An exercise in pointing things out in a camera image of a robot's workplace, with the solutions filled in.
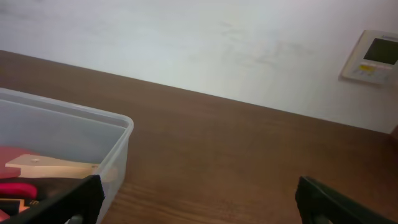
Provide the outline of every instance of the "black object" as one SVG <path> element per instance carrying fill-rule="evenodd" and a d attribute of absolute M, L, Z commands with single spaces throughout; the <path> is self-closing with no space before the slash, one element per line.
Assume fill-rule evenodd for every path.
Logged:
<path fill-rule="evenodd" d="M 300 177 L 295 199 L 303 224 L 397 224 L 310 177 Z"/>
<path fill-rule="evenodd" d="M 43 200 L 1 224 L 64 224 L 72 217 L 71 220 L 77 219 L 80 223 L 95 224 L 103 200 L 100 176 L 90 175 L 70 190 Z"/>

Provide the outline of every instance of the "wall control panel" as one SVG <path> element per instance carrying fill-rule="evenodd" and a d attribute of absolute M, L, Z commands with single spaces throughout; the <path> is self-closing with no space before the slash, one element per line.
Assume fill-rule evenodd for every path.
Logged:
<path fill-rule="evenodd" d="M 398 34 L 366 30 L 363 32 L 341 75 L 364 82 L 384 84 L 398 72 Z"/>

